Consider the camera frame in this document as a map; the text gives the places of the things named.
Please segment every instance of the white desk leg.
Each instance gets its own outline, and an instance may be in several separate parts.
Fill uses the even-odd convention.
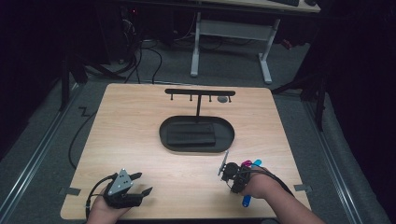
[[[192,62],[191,62],[192,77],[198,77],[200,32],[201,32],[201,12],[197,12],[197,22],[195,27],[195,44],[194,44],[194,52],[192,53]]]
[[[277,27],[279,26],[279,23],[280,23],[280,20],[275,21],[274,26],[271,29],[270,36],[267,41],[265,51],[264,51],[264,53],[259,54],[260,64],[262,66],[262,75],[264,76],[264,82],[266,84],[272,83],[271,74],[270,74],[270,71],[268,70],[267,56],[268,56],[268,53],[270,52],[271,46],[274,42],[274,38],[275,38]]]

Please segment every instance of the table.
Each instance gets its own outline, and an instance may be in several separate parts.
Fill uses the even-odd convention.
[[[139,207],[123,219],[243,218],[275,217],[265,200],[252,199],[242,206],[243,197],[230,192],[218,176],[225,152],[186,153],[165,148],[159,128],[175,115],[194,115],[197,97],[170,95],[165,89],[235,91],[231,102],[220,103],[212,96],[202,98],[201,115],[228,120],[235,138],[227,161],[240,163],[262,160],[281,178],[296,198],[310,207],[271,92],[265,88],[110,84],[90,136],[84,147],[71,188],[61,211],[64,219],[84,219],[85,201],[96,182],[125,168],[128,174],[142,172],[129,192],[153,187]]]
[[[267,0],[202,0],[201,2],[206,3],[217,3],[217,4],[228,4],[243,7],[265,7],[270,9],[297,11],[297,12],[320,12],[320,7],[315,5],[314,7],[309,6],[304,0],[300,0],[300,4],[297,7],[291,7],[284,4],[270,2]],[[213,20],[201,20],[201,13],[198,12],[196,26],[195,26],[195,43],[194,50],[192,53],[191,60],[191,76],[197,77],[199,70],[199,42],[201,35],[217,35],[232,38],[245,38],[252,40],[259,40],[265,42],[265,47],[262,53],[259,54],[259,61],[262,68],[262,75],[266,84],[272,83],[270,71],[268,69],[267,57],[276,36],[276,31],[280,19],[276,19],[273,25],[255,25],[246,24],[240,22],[228,22],[228,21],[213,21]]]

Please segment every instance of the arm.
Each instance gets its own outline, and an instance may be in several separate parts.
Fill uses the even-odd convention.
[[[267,201],[283,224],[324,223],[267,175],[251,174],[241,194]]]
[[[114,224],[130,209],[130,207],[120,209],[109,207],[102,196],[97,196],[93,202],[87,224]]]

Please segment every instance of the hand-mounted device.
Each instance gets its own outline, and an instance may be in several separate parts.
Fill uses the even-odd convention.
[[[245,186],[247,185],[248,181],[250,180],[250,174],[253,173],[257,173],[257,174],[262,174],[262,175],[268,175],[271,178],[273,178],[276,182],[278,182],[280,184],[280,186],[289,194],[291,194],[292,196],[293,193],[290,191],[290,189],[288,188],[288,186],[286,186],[286,184],[279,179],[276,175],[272,174],[271,172],[269,172],[268,170],[266,170],[263,167],[260,167],[259,165],[254,165],[256,167],[258,167],[259,169],[251,169],[250,165],[252,165],[252,162],[243,162],[240,166],[238,164],[236,164],[235,162],[228,162],[227,161],[227,157],[228,157],[228,150],[226,151],[226,154],[224,156],[224,160],[219,168],[219,173],[218,175],[221,174],[221,172],[223,172],[222,176],[221,176],[221,180],[224,180],[227,185],[230,187],[231,192],[233,193],[239,193],[241,192]],[[228,184],[229,180],[233,180],[233,185],[230,186]]]
[[[151,193],[152,188],[145,189],[141,193],[138,194],[128,194],[128,190],[134,184],[133,180],[140,178],[142,173],[136,173],[133,175],[128,175],[125,169],[121,169],[120,173],[115,173],[114,175],[109,175],[104,179],[100,180],[91,190],[90,195],[88,196],[87,203],[86,203],[86,217],[88,219],[91,211],[91,197],[95,196],[93,192],[96,188],[103,182],[111,179],[112,181],[107,184],[105,192],[103,195],[96,195],[96,196],[103,196],[105,202],[108,206],[114,208],[125,208],[125,207],[137,207],[139,206],[143,198],[148,196]]]

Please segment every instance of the gray carpet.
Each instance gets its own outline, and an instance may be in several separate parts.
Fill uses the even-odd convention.
[[[148,42],[146,47],[154,46]],[[195,85],[246,86],[274,89],[293,79],[309,46],[286,50],[274,45],[268,58],[272,85],[265,85],[256,54],[252,54],[260,43],[248,43],[243,50],[235,44],[208,42],[202,45],[200,74],[190,77],[191,51],[189,42],[181,42],[172,48],[162,44],[154,48],[162,56],[162,65],[155,80],[158,82],[186,83]],[[160,56],[151,50],[143,50],[142,62],[138,67],[138,75],[142,82],[150,82],[160,64]],[[123,65],[109,66],[117,70]],[[68,187],[74,174],[74,169],[68,161],[68,150],[74,135],[81,124],[87,119],[82,116],[81,107],[86,107],[90,115],[98,108],[106,85],[115,82],[106,77],[89,76],[89,82],[83,87],[70,106],[54,135],[44,160],[40,163],[26,191],[15,207],[7,223],[82,223],[82,221],[62,220],[60,211],[64,195],[59,194],[61,187]],[[136,83],[134,73],[130,83]],[[304,103],[298,97],[298,91],[288,91],[275,95],[279,111],[290,147],[303,182],[312,188],[307,193],[312,210],[327,223],[349,223],[347,214],[334,186],[322,153],[322,145],[317,138],[316,129],[312,126],[311,117],[306,112]],[[37,109],[30,119],[28,127],[20,139],[0,163],[0,202],[3,202],[18,180],[27,162],[43,138],[46,130],[58,113],[60,106],[60,85],[49,94],[46,101]],[[389,223],[382,207],[371,192],[359,165],[354,160],[347,143],[332,112],[329,99],[326,99],[323,127],[324,135],[337,164],[339,164],[346,184],[350,187],[354,201],[359,208],[362,223]],[[93,119],[81,130],[71,148],[72,161],[78,163],[79,156],[88,137]]]

